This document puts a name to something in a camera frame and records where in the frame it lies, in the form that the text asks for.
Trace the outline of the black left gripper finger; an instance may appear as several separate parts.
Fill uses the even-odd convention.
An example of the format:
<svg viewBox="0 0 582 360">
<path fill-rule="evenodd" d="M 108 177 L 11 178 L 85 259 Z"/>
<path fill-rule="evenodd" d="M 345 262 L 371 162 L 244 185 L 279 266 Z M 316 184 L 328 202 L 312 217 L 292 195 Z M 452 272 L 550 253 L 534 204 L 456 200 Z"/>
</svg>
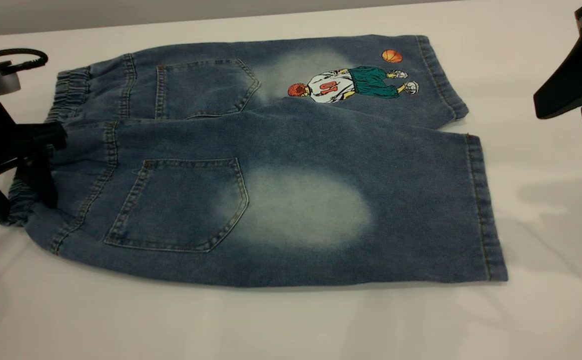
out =
<svg viewBox="0 0 582 360">
<path fill-rule="evenodd" d="M 16 178 L 32 192 L 32 198 L 48 208 L 56 208 L 58 192 L 50 167 L 50 150 L 40 150 L 26 156 L 17 166 Z"/>
<path fill-rule="evenodd" d="M 67 141 L 67 133 L 59 122 L 16 125 L 15 146 L 22 150 L 34 151 L 48 147 L 64 150 Z"/>
</svg>

